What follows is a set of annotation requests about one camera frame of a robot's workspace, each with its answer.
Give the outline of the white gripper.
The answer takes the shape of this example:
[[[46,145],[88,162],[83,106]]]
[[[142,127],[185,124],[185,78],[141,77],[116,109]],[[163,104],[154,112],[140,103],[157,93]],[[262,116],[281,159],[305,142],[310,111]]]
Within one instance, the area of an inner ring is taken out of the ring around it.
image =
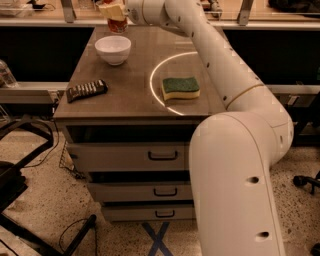
[[[99,10],[104,17],[124,21],[126,8],[129,19],[137,25],[163,25],[167,21],[165,0],[125,0],[121,3],[103,3]]]

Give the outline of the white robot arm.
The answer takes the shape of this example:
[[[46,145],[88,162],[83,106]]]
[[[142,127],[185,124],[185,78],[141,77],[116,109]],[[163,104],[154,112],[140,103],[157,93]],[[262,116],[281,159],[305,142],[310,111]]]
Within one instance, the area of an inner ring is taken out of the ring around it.
[[[269,169],[289,150],[292,120],[207,20],[200,0],[106,0],[112,20],[177,27],[193,42],[225,107],[201,122],[189,147],[203,256],[286,256]]]

